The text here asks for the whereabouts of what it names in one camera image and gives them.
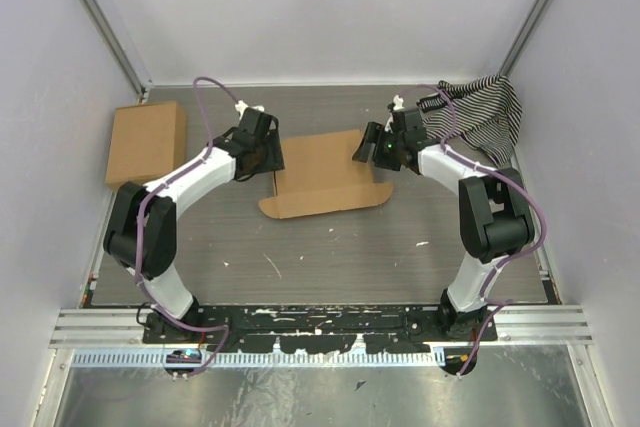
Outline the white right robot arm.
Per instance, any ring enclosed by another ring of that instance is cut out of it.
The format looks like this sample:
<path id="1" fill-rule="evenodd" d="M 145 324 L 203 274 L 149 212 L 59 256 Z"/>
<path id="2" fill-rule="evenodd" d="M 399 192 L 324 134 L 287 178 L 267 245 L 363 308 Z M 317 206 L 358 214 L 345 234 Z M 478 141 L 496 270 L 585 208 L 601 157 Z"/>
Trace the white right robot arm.
<path id="1" fill-rule="evenodd" d="M 436 326 L 451 341 L 466 339 L 485 320 L 506 261 L 535 236 L 520 173 L 489 168 L 430 140 L 417 109 L 395 110 L 385 125 L 368 123 L 352 159 L 391 171 L 405 167 L 457 195 L 465 255 L 441 295 Z"/>

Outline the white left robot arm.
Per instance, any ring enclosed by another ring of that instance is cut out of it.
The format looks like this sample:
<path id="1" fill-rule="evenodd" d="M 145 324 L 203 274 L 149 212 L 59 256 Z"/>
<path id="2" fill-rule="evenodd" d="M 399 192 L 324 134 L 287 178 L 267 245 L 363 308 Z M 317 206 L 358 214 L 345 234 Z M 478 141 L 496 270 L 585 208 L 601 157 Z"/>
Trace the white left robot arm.
<path id="1" fill-rule="evenodd" d="M 183 166 L 144 185 L 128 181 L 118 189 L 103 249 L 132 274 L 176 342 L 228 331 L 226 325 L 202 325 L 199 303 L 178 273 L 181 215 L 220 186 L 283 168 L 279 120 L 261 106 L 241 106 L 239 123 Z"/>

